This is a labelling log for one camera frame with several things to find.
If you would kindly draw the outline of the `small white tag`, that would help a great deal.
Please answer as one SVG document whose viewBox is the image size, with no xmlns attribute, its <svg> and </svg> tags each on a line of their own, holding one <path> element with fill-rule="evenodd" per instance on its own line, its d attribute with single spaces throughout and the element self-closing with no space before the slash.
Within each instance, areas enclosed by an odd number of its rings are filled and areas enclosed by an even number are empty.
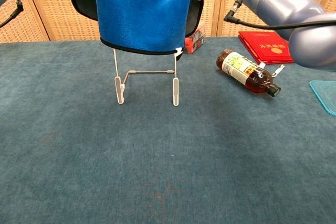
<svg viewBox="0 0 336 224">
<path fill-rule="evenodd" d="M 258 65 L 258 67 L 260 67 L 260 68 L 262 68 L 262 69 L 264 69 L 265 66 L 266 66 L 266 64 L 265 64 L 264 62 L 261 62 L 261 63 Z M 281 71 L 284 69 L 284 67 L 285 67 L 285 65 L 281 65 L 279 68 L 277 68 L 277 69 L 271 74 L 271 76 L 272 76 L 273 78 L 275 78 L 277 75 L 279 75 L 279 74 L 281 73 Z"/>
</svg>

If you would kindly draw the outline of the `bamboo folding screen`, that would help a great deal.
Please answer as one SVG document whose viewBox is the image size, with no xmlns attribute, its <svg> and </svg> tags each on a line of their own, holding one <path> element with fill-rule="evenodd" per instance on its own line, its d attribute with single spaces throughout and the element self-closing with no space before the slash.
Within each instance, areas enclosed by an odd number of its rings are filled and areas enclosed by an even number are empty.
<svg viewBox="0 0 336 224">
<path fill-rule="evenodd" d="M 235 0 L 205 0 L 200 24 L 207 37 L 235 37 L 244 26 L 224 21 Z M 336 0 L 315 0 L 336 12 Z M 22 0 L 24 11 L 0 28 L 0 43 L 98 40 L 98 23 L 80 15 L 71 0 Z"/>
</svg>

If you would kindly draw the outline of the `red certificate book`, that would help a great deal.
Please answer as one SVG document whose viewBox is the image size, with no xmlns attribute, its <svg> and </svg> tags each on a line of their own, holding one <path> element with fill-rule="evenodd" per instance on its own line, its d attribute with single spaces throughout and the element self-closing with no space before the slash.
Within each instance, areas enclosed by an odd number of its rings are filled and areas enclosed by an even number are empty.
<svg viewBox="0 0 336 224">
<path fill-rule="evenodd" d="M 276 32 L 239 31 L 238 38 L 257 63 L 294 63 L 289 53 L 288 42 Z"/>
</svg>

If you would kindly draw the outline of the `brown tea bottle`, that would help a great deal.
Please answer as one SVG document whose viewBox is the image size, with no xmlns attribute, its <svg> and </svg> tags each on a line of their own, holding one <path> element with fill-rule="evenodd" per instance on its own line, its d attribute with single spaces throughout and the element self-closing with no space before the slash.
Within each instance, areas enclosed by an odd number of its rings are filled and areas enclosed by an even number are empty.
<svg viewBox="0 0 336 224">
<path fill-rule="evenodd" d="M 274 83 L 269 71 L 231 49 L 225 49 L 218 55 L 216 65 L 221 72 L 254 93 L 267 93 L 275 97 L 281 91 L 281 87 Z"/>
</svg>

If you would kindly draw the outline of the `teal plastic tray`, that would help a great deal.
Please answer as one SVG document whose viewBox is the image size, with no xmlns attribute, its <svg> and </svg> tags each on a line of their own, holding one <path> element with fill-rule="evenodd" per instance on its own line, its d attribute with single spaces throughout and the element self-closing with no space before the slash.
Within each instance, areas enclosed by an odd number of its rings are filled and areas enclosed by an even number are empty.
<svg viewBox="0 0 336 224">
<path fill-rule="evenodd" d="M 309 85 L 324 109 L 336 116 L 336 81 L 312 80 Z"/>
</svg>

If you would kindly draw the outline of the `clear box with orange parts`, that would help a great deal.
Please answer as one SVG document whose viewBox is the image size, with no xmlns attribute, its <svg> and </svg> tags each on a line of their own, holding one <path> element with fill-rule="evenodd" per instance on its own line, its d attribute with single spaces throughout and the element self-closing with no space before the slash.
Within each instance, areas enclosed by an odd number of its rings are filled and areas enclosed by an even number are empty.
<svg viewBox="0 0 336 224">
<path fill-rule="evenodd" d="M 193 54 L 205 41 L 206 24 L 200 23 L 192 35 L 185 38 L 184 50 L 189 55 Z"/>
</svg>

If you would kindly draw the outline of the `blue microfibre towel black trim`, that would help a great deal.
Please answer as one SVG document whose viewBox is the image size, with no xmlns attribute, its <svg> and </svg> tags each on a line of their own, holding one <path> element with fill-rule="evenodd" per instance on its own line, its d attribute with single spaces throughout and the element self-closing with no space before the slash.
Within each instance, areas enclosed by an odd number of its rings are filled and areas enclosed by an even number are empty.
<svg viewBox="0 0 336 224">
<path fill-rule="evenodd" d="M 98 22 L 100 39 L 111 48 L 169 55 L 184 48 L 198 27 L 203 1 L 71 0 L 75 10 Z"/>
</svg>

